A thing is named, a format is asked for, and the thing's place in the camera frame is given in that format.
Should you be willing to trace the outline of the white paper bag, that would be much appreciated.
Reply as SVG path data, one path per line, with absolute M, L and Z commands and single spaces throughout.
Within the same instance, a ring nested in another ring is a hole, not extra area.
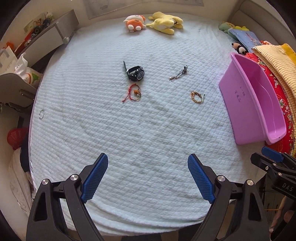
M 9 46 L 6 49 L 1 49 L 0 75 L 14 73 L 17 61 L 17 57 Z

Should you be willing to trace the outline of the red patterned quilt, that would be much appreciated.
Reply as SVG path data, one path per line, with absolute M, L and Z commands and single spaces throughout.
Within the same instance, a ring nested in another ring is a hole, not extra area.
M 295 157 L 295 124 L 293 121 L 292 109 L 290 107 L 287 94 L 280 84 L 276 76 L 272 73 L 272 71 L 263 63 L 261 59 L 259 59 L 254 53 L 247 53 L 245 55 L 247 58 L 256 62 L 266 74 L 269 82 L 273 86 L 273 89 L 276 93 L 278 102 L 280 103 L 281 111 L 285 120 L 287 133 L 286 135 L 279 140 L 278 142 L 267 145 L 269 148 L 281 152 L 287 153 L 293 157 Z

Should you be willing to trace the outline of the yellow plush toy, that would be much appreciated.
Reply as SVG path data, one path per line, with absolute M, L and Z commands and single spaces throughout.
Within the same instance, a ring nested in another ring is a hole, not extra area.
M 146 24 L 147 28 L 152 28 L 167 35 L 173 35 L 175 33 L 174 29 L 184 28 L 184 21 L 181 18 L 167 15 L 161 11 L 153 13 L 152 16 L 149 16 L 149 20 L 151 20 L 152 23 Z

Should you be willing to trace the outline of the grey bedside drawer cabinet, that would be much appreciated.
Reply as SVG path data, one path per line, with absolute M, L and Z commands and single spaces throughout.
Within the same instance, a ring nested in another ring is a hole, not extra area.
M 78 18 L 72 9 L 50 23 L 49 27 L 38 34 L 17 57 L 24 54 L 28 66 L 32 67 L 59 46 L 67 45 L 78 25 Z

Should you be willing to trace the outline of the white quilted bedspread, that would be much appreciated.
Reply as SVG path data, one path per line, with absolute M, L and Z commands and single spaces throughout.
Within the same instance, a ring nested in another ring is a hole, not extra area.
M 259 181 L 238 146 L 219 89 L 230 38 L 218 21 L 182 14 L 172 36 L 129 32 L 123 19 L 80 28 L 52 56 L 31 120 L 35 188 L 80 173 L 107 154 L 106 174 L 87 210 L 103 235 L 160 233 L 200 223 L 210 205 L 187 167 L 190 154 L 230 181 Z M 130 81 L 127 69 L 142 66 Z

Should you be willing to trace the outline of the white plastic bag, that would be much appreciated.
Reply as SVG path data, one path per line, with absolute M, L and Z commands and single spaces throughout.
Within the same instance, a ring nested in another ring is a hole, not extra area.
M 21 54 L 15 65 L 14 73 L 18 75 L 24 82 L 34 88 L 38 88 L 43 78 L 43 74 L 28 66 L 28 61 L 25 59 L 25 53 Z

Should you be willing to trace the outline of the green plush toy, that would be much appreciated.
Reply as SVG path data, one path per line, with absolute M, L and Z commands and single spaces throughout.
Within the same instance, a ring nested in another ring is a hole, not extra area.
M 229 22 L 222 22 L 218 26 L 219 30 L 223 31 L 224 33 L 228 33 L 229 29 L 236 29 L 236 30 L 243 30 L 243 31 L 249 31 L 249 29 L 245 26 L 240 27 L 240 26 L 235 26 L 232 23 Z

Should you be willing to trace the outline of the orange white plush toy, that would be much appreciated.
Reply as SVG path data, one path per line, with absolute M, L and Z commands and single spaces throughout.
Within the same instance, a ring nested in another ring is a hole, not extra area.
M 130 32 L 137 32 L 146 29 L 145 20 L 143 15 L 130 15 L 123 22 Z

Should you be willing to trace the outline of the pink plastic basin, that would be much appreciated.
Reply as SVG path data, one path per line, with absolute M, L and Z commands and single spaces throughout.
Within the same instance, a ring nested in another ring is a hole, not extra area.
M 280 103 L 268 77 L 255 61 L 231 53 L 231 62 L 219 82 L 235 142 L 272 145 L 287 133 Z

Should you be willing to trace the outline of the black wrist watch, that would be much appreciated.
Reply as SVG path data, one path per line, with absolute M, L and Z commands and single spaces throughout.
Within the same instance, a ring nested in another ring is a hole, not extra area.
M 134 66 L 127 69 L 125 61 L 123 61 L 123 66 L 125 67 L 125 72 L 130 81 L 139 82 L 144 77 L 144 69 L 142 66 Z

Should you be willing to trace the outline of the blue small pillow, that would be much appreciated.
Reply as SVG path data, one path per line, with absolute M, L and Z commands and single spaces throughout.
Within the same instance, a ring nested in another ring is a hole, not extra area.
M 262 45 L 255 33 L 238 29 L 229 29 L 228 33 L 234 36 L 249 53 L 252 53 L 252 48 Z

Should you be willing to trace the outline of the yellow striped quilt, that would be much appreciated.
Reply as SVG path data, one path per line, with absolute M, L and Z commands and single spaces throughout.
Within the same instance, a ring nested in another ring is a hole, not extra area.
M 252 48 L 283 86 L 295 124 L 295 52 L 288 44 L 261 45 Z

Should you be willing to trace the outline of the panda plush toy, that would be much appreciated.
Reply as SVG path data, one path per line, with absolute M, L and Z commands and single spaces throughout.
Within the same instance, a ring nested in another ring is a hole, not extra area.
M 243 47 L 239 43 L 232 43 L 232 47 L 238 54 L 246 55 L 248 53 L 247 49 L 245 49 L 245 47 Z

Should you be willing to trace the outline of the red basket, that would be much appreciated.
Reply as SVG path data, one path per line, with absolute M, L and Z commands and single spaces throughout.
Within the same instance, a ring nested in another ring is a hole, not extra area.
M 6 140 L 13 150 L 18 149 L 22 145 L 28 131 L 28 128 L 14 128 L 8 132 Z

